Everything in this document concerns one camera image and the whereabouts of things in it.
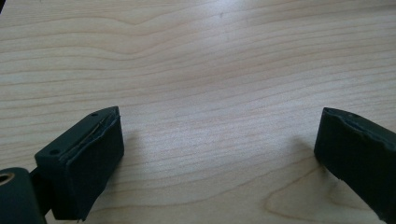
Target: black clamp jaw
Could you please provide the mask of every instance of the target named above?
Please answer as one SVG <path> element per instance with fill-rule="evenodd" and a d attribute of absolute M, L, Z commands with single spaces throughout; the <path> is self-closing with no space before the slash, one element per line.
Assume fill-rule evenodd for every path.
<path fill-rule="evenodd" d="M 37 168 L 0 171 L 0 222 L 85 220 L 124 152 L 117 106 L 91 113 L 35 154 Z"/>
<path fill-rule="evenodd" d="M 396 133 L 346 111 L 324 108 L 318 161 L 387 223 L 396 223 Z"/>

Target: screw hole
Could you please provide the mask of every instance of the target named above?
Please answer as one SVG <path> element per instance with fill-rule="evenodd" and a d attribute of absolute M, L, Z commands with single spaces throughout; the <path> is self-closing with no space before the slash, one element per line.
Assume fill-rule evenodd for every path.
<path fill-rule="evenodd" d="M 0 186 L 5 185 L 8 183 L 12 178 L 14 178 L 14 174 L 0 174 Z"/>
<path fill-rule="evenodd" d="M 59 153 L 60 153 L 60 151 L 59 151 L 58 149 L 53 149 L 53 150 L 51 150 L 51 151 L 49 152 L 49 154 L 50 154 L 51 156 L 58 155 Z"/>

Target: light wooden surface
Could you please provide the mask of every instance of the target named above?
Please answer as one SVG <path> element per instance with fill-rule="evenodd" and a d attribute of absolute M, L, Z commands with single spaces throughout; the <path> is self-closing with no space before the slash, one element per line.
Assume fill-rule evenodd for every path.
<path fill-rule="evenodd" d="M 7 0 L 0 85 L 0 169 L 120 107 L 86 223 L 382 223 L 313 147 L 323 106 L 396 131 L 394 0 Z"/>

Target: wooden table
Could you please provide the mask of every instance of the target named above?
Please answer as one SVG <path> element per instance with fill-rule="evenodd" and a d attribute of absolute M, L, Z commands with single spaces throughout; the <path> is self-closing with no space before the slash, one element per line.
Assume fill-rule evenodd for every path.
<path fill-rule="evenodd" d="M 87 224 L 383 223 L 313 147 L 324 106 L 396 131 L 394 0 L 8 0 L 0 85 L 0 169 L 120 107 Z"/>

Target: black plastic piece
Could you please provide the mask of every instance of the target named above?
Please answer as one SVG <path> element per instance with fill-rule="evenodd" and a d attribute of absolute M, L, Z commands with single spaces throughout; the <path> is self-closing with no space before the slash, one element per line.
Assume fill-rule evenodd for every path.
<path fill-rule="evenodd" d="M 396 133 L 346 111 L 324 108 L 315 155 L 387 223 L 396 223 Z"/>
<path fill-rule="evenodd" d="M 0 171 L 0 223 L 47 223 L 40 214 L 34 187 L 25 169 Z"/>
<path fill-rule="evenodd" d="M 1 0 L 0 1 L 0 15 L 1 15 L 1 11 L 3 10 L 3 6 L 6 3 L 6 0 Z"/>
<path fill-rule="evenodd" d="M 122 156 L 117 107 L 90 114 L 35 154 L 38 172 L 54 191 L 55 218 L 85 220 Z"/>
<path fill-rule="evenodd" d="M 32 173 L 0 171 L 0 223 L 43 224 L 50 209 L 85 220 L 123 153 L 118 107 L 90 114 L 35 154 Z"/>

